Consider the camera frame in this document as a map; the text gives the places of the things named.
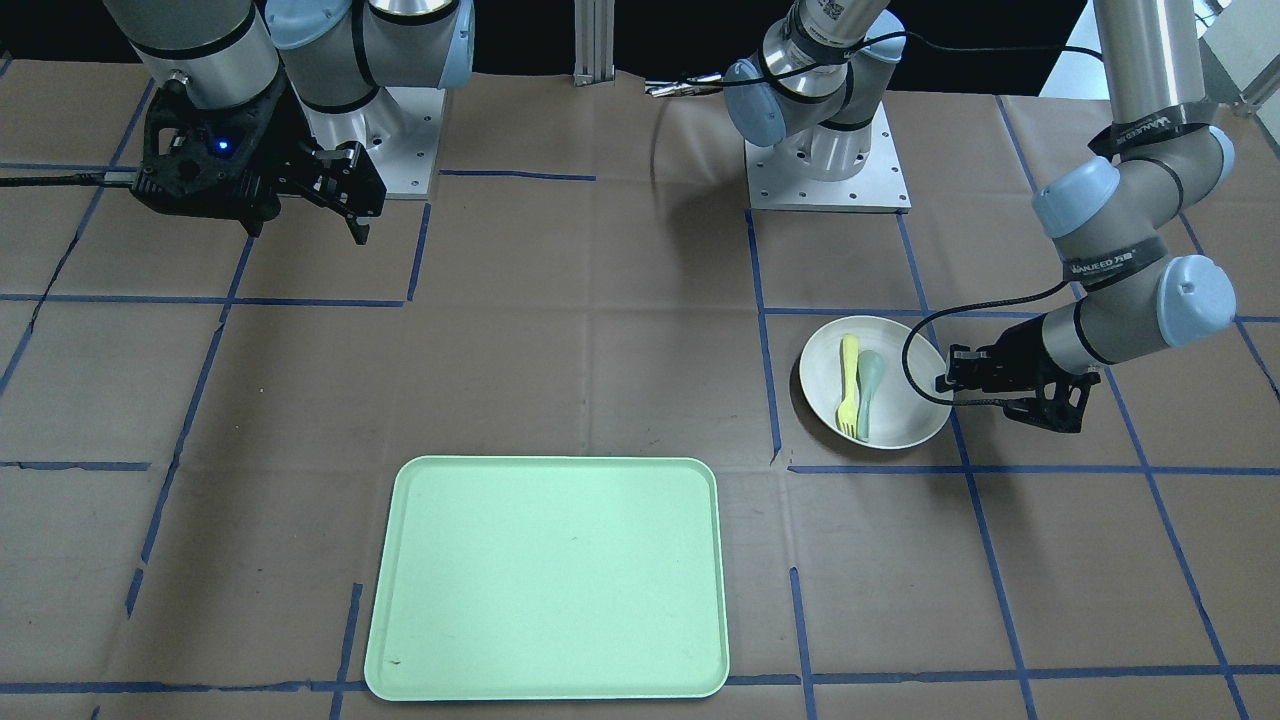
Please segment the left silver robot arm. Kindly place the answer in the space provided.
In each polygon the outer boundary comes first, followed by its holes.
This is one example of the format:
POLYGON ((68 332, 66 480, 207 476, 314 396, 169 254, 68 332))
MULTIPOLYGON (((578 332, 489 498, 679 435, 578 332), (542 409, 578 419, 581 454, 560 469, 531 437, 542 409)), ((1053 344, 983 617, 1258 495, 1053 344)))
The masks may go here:
MULTIPOLYGON (((954 345, 920 398, 974 405, 1059 433, 1082 428, 1100 370, 1219 333, 1236 314, 1226 272, 1203 255, 1175 258, 1160 231, 1229 177, 1235 149, 1215 123, 1189 1, 1098 1, 1098 59, 1111 123, 1091 158, 1041 187, 1032 206, 1079 284, 1068 306, 1006 329, 992 345, 954 345)), ((750 143, 859 135, 911 32, 884 1, 795 1, 759 49, 709 86, 750 143)))

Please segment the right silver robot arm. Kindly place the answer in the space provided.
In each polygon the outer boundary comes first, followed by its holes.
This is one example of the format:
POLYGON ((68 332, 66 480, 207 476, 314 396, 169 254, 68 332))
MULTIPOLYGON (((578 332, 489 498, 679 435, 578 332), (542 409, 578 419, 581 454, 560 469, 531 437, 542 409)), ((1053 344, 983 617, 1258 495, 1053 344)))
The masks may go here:
POLYGON ((474 68, 471 1, 109 1, 156 79, 131 176, 152 211, 251 236, 297 197, 369 240, 428 190, 445 92, 474 68))

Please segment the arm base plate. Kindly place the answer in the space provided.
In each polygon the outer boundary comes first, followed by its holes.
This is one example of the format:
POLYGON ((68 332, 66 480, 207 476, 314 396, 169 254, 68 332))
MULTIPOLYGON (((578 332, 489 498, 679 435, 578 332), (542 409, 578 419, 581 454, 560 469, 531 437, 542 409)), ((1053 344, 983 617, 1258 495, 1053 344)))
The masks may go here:
POLYGON ((442 88, 380 88, 353 111, 320 114, 316 129, 329 149, 360 141, 394 200, 428 200, 436 173, 445 100, 442 88))
POLYGON ((745 143, 750 206, 906 213, 913 208, 884 105, 852 133, 817 127, 771 147, 745 143))

